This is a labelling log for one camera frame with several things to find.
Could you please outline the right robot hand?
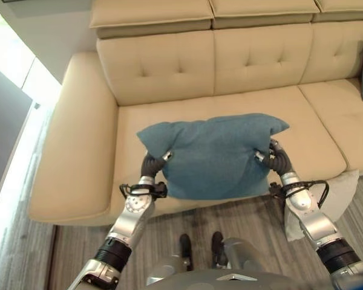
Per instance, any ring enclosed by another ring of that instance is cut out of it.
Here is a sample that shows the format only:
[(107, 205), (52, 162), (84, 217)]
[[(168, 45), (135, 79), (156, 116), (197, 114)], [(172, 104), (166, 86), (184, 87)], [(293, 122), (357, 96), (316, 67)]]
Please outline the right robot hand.
[(267, 153), (255, 150), (255, 158), (264, 166), (276, 172), (279, 176), (292, 172), (290, 158), (277, 140), (271, 139)]

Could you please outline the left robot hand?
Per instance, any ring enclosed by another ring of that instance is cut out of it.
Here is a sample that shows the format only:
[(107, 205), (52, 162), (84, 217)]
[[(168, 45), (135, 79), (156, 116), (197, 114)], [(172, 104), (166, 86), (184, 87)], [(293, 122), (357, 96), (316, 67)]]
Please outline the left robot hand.
[(165, 164), (172, 158), (172, 156), (173, 153), (171, 151), (167, 151), (160, 158), (155, 158), (149, 152), (146, 152), (141, 165), (141, 176), (155, 178), (158, 172), (164, 168)]

